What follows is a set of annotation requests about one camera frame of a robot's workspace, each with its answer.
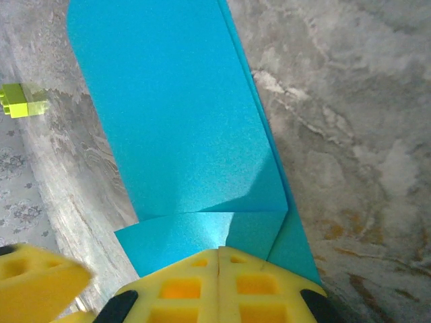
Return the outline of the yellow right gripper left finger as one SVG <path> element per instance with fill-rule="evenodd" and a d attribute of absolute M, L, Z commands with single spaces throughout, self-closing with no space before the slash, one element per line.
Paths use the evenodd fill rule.
<path fill-rule="evenodd" d="M 205 250 L 121 287 L 97 322 L 217 322 L 218 251 Z"/>

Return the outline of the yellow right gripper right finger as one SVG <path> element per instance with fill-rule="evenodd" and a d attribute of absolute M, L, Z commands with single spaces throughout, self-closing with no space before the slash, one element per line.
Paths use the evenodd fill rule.
<path fill-rule="evenodd" d="M 324 289 L 230 247 L 218 249 L 220 322 L 343 322 Z"/>

